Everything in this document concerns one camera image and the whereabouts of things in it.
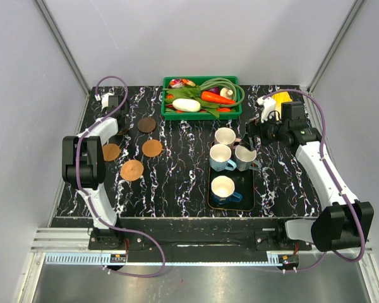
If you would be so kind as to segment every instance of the metal floor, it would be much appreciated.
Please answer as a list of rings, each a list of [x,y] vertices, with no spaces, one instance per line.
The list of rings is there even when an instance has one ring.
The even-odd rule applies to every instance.
[[[315,262],[301,256],[301,266]],[[129,266],[150,273],[156,268]],[[35,303],[370,302],[359,265],[330,254],[314,270],[282,275],[245,267],[170,267],[157,278],[107,275],[99,267],[47,265]]]

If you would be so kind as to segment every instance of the green crate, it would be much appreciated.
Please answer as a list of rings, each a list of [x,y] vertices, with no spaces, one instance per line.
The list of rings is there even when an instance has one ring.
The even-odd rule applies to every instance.
[[[165,77],[163,81],[163,88],[167,88],[169,86],[169,83],[173,79],[188,79],[193,81],[197,85],[201,85],[205,81],[213,78],[225,78],[233,82],[234,84],[238,84],[238,77],[236,76],[196,76],[196,77]],[[162,115],[166,120],[231,120],[231,119],[237,119],[241,113],[241,104],[232,107],[234,111],[232,112],[220,112],[219,118],[215,118],[214,115],[208,113],[208,112],[166,112],[165,111],[165,103],[164,99],[166,96],[166,92],[163,91],[163,100],[162,100]]]

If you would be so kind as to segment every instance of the mug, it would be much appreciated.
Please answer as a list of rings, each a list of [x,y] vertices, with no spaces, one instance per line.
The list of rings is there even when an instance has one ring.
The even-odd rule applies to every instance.
[[[225,175],[220,175],[212,180],[210,185],[212,196],[218,204],[227,202],[238,203],[243,199],[243,196],[234,191],[234,182]]]
[[[215,132],[215,144],[225,144],[233,148],[235,142],[240,142],[241,138],[236,138],[236,133],[231,128],[219,128]]]
[[[262,167],[261,163],[255,160],[257,157],[256,150],[250,151],[244,146],[238,145],[234,150],[234,156],[236,157],[237,169],[241,172],[244,172],[248,169],[260,170]]]
[[[236,163],[230,160],[232,150],[225,144],[215,144],[211,147],[210,152],[210,166],[217,172],[222,170],[235,170]]]

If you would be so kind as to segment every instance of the marble tabletop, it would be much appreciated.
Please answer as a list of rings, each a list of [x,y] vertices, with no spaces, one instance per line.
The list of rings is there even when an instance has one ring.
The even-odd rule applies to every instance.
[[[257,98],[291,85],[243,86],[246,98],[243,113],[233,121],[165,121],[160,114],[161,86],[130,86],[130,128],[123,137],[110,141],[121,149],[120,157],[106,163],[105,189],[111,205],[120,218],[126,217],[308,217],[321,211],[318,197],[302,166],[282,144],[259,146],[257,160],[262,169],[255,172],[255,207],[251,211],[213,210],[207,203],[208,151],[214,132],[222,126],[232,128],[241,136],[245,123],[255,119],[261,110]],[[121,87],[101,87],[101,93],[121,93]],[[83,118],[81,130],[89,127],[100,115],[101,104],[94,92]],[[303,102],[302,96],[291,93],[293,100]],[[153,117],[157,129],[142,134],[137,129],[143,117]],[[159,140],[164,151],[155,158],[141,152],[150,139]],[[119,172],[123,163],[136,159],[145,171],[140,180],[125,181]],[[89,218],[83,199],[64,186],[55,218]]]

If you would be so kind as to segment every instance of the carrot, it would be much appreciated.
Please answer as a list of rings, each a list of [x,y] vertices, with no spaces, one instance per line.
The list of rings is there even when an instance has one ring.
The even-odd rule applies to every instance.
[[[202,92],[201,99],[207,102],[218,103],[218,104],[235,104],[234,100],[217,95],[211,92]]]
[[[221,109],[217,109],[218,112],[231,112],[231,109],[228,109],[227,107],[223,107]]]

